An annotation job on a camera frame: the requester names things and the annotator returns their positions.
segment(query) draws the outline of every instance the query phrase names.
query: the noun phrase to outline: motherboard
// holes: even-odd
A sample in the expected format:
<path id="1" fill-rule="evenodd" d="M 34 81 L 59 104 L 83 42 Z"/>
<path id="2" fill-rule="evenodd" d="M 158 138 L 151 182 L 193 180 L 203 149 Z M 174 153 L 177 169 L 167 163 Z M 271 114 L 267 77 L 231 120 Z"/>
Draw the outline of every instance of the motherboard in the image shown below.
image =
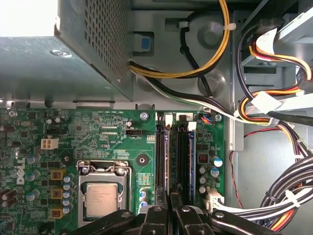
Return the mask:
<path id="1" fill-rule="evenodd" d="M 0 233 L 66 235 L 154 205 L 156 186 L 205 210 L 223 161 L 219 114 L 1 109 Z"/>

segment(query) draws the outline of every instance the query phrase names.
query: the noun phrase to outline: perforated metal vent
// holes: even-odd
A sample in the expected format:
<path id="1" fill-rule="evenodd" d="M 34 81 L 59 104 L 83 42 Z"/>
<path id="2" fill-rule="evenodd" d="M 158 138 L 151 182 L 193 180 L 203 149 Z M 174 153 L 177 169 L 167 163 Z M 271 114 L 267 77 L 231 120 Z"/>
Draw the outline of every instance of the perforated metal vent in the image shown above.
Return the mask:
<path id="1" fill-rule="evenodd" d="M 85 39 L 112 72 L 127 72 L 128 0 L 85 0 Z"/>

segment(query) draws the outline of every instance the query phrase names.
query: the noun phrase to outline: green circuit board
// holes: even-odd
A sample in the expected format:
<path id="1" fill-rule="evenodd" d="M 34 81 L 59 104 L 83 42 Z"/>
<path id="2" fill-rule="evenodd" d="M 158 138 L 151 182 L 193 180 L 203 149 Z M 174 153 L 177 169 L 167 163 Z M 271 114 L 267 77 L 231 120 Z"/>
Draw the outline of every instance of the green circuit board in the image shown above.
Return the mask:
<path id="1" fill-rule="evenodd" d="M 149 118 L 142 120 L 143 111 L 119 110 L 0 110 L 0 192 L 15 190 L 12 198 L 0 208 L 0 234 L 2 235 L 66 235 L 77 228 L 77 196 L 79 160 L 126 161 L 133 169 L 131 177 L 134 213 L 139 210 L 140 190 L 147 192 L 147 203 L 154 204 L 155 187 L 155 133 L 156 111 L 145 111 Z M 198 112 L 193 112 L 197 119 Z M 201 151 L 224 160 L 224 121 L 212 124 L 197 122 L 196 144 Z M 58 138 L 58 147 L 42 150 L 42 139 Z M 140 162 L 139 156 L 145 156 Z M 218 180 L 209 175 L 210 161 L 205 166 L 205 186 L 224 193 L 224 169 Z M 51 210 L 62 208 L 62 197 L 51 198 L 51 192 L 63 187 L 63 180 L 56 176 L 71 176 L 70 212 L 62 218 L 51 218 Z M 203 195 L 198 190 L 198 180 L 193 190 L 196 205 L 203 206 Z M 29 200 L 34 190 L 39 192 Z"/>

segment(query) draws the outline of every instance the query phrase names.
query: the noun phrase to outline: cpu socket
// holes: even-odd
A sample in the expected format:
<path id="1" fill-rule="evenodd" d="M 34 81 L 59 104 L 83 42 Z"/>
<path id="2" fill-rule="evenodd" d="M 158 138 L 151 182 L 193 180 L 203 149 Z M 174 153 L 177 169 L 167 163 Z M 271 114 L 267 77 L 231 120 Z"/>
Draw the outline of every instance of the cpu socket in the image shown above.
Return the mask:
<path id="1" fill-rule="evenodd" d="M 78 161 L 78 227 L 119 209 L 131 210 L 132 169 L 128 162 Z"/>

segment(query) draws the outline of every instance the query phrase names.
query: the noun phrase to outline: white power connector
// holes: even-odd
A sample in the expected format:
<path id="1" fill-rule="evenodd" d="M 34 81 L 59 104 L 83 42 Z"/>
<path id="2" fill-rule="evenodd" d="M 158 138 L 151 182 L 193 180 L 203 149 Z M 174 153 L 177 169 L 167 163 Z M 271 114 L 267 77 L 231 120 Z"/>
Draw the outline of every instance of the white power connector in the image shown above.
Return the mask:
<path id="1" fill-rule="evenodd" d="M 211 213 L 216 207 L 215 202 L 217 200 L 220 200 L 221 203 L 224 204 L 224 197 L 222 195 L 220 195 L 216 189 L 214 188 L 208 188 L 207 189 L 207 195 L 206 195 L 206 199 L 204 200 L 204 204 L 206 207 L 206 210 Z"/>
<path id="2" fill-rule="evenodd" d="M 51 149 L 56 149 L 58 147 L 59 147 L 59 138 L 41 140 L 42 150 L 51 150 Z"/>

